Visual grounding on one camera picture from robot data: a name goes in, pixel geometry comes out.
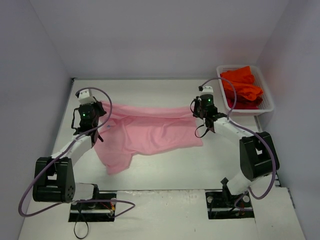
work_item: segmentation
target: pink garment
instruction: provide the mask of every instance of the pink garment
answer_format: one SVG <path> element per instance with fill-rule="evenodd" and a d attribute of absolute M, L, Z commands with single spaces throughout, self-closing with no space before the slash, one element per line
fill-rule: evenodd
<path fill-rule="evenodd" d="M 109 103 L 102 105 L 106 111 L 110 109 Z M 195 136 L 196 120 L 189 107 L 112 106 L 111 118 L 99 130 L 104 141 L 98 140 L 94 145 L 108 174 L 129 168 L 134 154 L 152 155 L 203 145 Z"/>

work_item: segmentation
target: purple cable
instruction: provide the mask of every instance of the purple cable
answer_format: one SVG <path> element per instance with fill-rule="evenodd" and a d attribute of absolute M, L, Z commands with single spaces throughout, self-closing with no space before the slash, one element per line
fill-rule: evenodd
<path fill-rule="evenodd" d="M 103 91 L 103 90 L 101 90 L 101 89 L 99 89 L 99 88 L 97 88 L 97 87 L 93 87 L 93 86 L 81 88 L 80 90 L 78 90 L 78 91 L 75 93 L 75 95 L 78 95 L 81 91 L 86 90 L 86 89 L 97 90 L 97 91 L 103 93 L 103 94 L 108 98 L 108 100 L 109 100 L 109 102 L 110 102 L 109 114 L 108 114 L 107 118 L 105 119 L 105 121 L 104 121 L 103 123 L 101 123 L 100 125 L 94 127 L 93 129 L 90 129 L 90 130 L 88 130 L 88 131 L 85 131 L 85 132 L 81 133 L 79 136 L 77 136 L 77 137 L 70 143 L 70 145 L 69 145 L 61 154 L 59 154 L 59 156 L 57 156 L 57 157 L 56 157 L 55 159 L 53 159 L 47 166 L 45 166 L 45 167 L 41 170 L 41 172 L 39 172 L 39 174 L 33 179 L 33 181 L 30 183 L 30 185 L 27 187 L 27 189 L 26 189 L 25 192 L 23 193 L 23 195 L 22 195 L 22 197 L 21 197 L 21 200 L 20 200 L 20 202 L 19 202 L 18 212 L 19 212 L 19 214 L 20 214 L 22 217 L 25 217 L 25 218 L 26 218 L 26 217 L 32 217 L 32 216 L 35 216 L 35 215 L 40 214 L 40 213 L 43 213 L 44 211 L 49 210 L 49 209 L 51 209 L 51 208 L 54 208 L 55 206 L 58 206 L 58 205 L 61 204 L 61 203 L 55 203 L 55 204 L 53 204 L 53 205 L 51 205 L 51 206 L 48 206 L 48 207 L 46 207 L 46 208 L 44 208 L 44 209 L 41 209 L 41 210 L 39 210 L 39 211 L 30 213 L 30 214 L 26 214 L 26 213 L 24 213 L 23 210 L 22 210 L 22 207 L 23 207 L 24 201 L 25 201 L 25 199 L 26 199 L 26 197 L 27 197 L 27 194 L 30 192 L 30 190 L 31 190 L 32 187 L 35 185 L 35 183 L 38 181 L 38 179 L 47 171 L 47 169 L 50 168 L 50 167 L 51 167 L 56 161 L 58 161 L 63 155 L 65 155 L 65 154 L 69 151 L 69 149 L 72 148 L 72 146 L 76 143 L 76 141 L 77 141 L 79 138 L 81 138 L 83 135 L 86 135 L 86 134 L 88 134 L 88 133 L 90 133 L 90 132 L 92 132 L 92 131 L 94 131 L 94 130 L 97 130 L 98 128 L 102 127 L 102 126 L 109 120 L 109 118 L 110 118 L 110 116 L 111 116 L 111 113 L 112 113 L 112 101 L 111 101 L 111 98 L 109 97 L 109 95 L 108 95 L 105 91 Z M 110 200 L 109 200 L 109 201 L 108 201 L 108 200 L 102 200 L 102 199 L 101 199 L 101 200 L 92 199 L 92 200 L 79 200 L 79 201 L 76 201 L 76 202 L 77 202 L 77 203 L 94 203 L 94 202 L 100 203 L 100 202 L 111 202 L 111 201 L 110 201 Z M 131 205 L 132 205 L 132 207 L 128 208 L 127 210 L 125 210 L 125 211 L 123 211 L 123 212 L 120 212 L 119 214 L 115 215 L 114 217 L 118 217 L 118 216 L 120 216 L 120 215 L 128 212 L 129 210 L 133 209 L 133 208 L 136 206 L 133 202 L 129 202 L 129 201 L 123 201 L 123 200 L 116 200 L 116 199 L 115 199 L 115 200 L 112 200 L 112 202 L 125 203 L 125 204 L 131 204 Z"/>
<path fill-rule="evenodd" d="M 257 137 L 259 139 L 259 141 L 265 146 L 266 150 L 268 151 L 270 157 L 271 157 L 271 162 L 272 162 L 272 177 L 271 177 L 271 181 L 270 181 L 270 184 L 268 186 L 268 188 L 266 189 L 266 191 L 264 192 L 264 194 L 262 194 L 261 196 L 256 196 L 253 192 L 252 192 L 252 189 L 251 187 L 248 187 L 248 190 L 250 192 L 250 194 L 253 196 L 253 198 L 257 199 L 257 200 L 261 200 L 263 198 L 265 198 L 268 193 L 270 192 L 270 190 L 272 189 L 274 183 L 275 183 L 275 179 L 276 179 L 276 159 L 275 159 L 275 156 L 273 154 L 273 152 L 271 151 L 271 148 L 269 147 L 269 145 L 267 144 L 267 142 L 260 136 L 258 135 L 256 132 L 244 127 L 244 126 L 241 126 L 241 125 L 238 125 L 236 124 L 235 122 L 231 121 L 229 118 L 230 118 L 230 114 L 231 112 L 235 109 L 236 107 L 236 103 L 237 103 L 237 92 L 236 92 L 236 89 L 234 87 L 234 85 L 228 80 L 228 79 L 225 79 L 223 77 L 214 77 L 214 78 L 211 78 L 207 81 L 205 81 L 200 87 L 203 87 L 205 84 L 207 84 L 208 82 L 210 82 L 211 80 L 224 80 L 226 81 L 227 83 L 229 83 L 233 89 L 233 93 L 234 93 L 234 103 L 233 103 L 233 106 L 231 107 L 231 109 L 228 111 L 227 115 L 226 115 L 226 118 L 229 120 L 229 122 L 234 125 L 235 127 L 239 128 L 239 129 L 242 129 L 242 130 L 245 130 L 249 133 L 251 133 L 252 135 L 254 135 L 255 137 Z M 248 193 L 248 191 L 246 191 L 242 196 L 240 196 L 234 203 L 234 207 L 236 207 L 237 209 L 240 209 L 242 211 L 252 211 L 252 210 L 248 210 L 248 209 L 245 209 L 245 208 L 241 208 L 241 207 L 238 207 L 237 206 L 237 203 Z"/>

